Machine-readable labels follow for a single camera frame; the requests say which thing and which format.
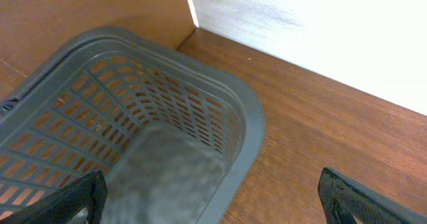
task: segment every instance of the laundry basket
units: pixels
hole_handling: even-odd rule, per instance
[[[152,200],[134,208],[159,197],[180,208],[163,221],[219,223],[264,136],[245,83],[118,27],[68,41],[1,108],[0,219],[94,170],[110,196],[133,162],[139,173],[121,181],[145,180],[129,191]]]

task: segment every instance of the gray plastic basket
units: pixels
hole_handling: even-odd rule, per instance
[[[68,41],[0,118],[0,219],[100,169],[109,197],[151,199],[135,222],[219,223],[264,136],[245,83],[117,27]]]

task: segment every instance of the black object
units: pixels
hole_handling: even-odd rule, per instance
[[[15,223],[66,223],[86,207],[86,223],[98,224],[107,198],[101,171],[93,171],[46,198],[0,221]]]
[[[324,168],[318,192],[328,224],[363,223],[427,223],[423,217],[344,176]]]

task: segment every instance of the gray container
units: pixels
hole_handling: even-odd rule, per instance
[[[117,27],[68,41],[0,121],[0,219],[100,169],[104,223],[219,223],[264,136],[245,83]]]

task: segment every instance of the white wall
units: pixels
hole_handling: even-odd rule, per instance
[[[427,0],[193,0],[199,26],[427,115]]]

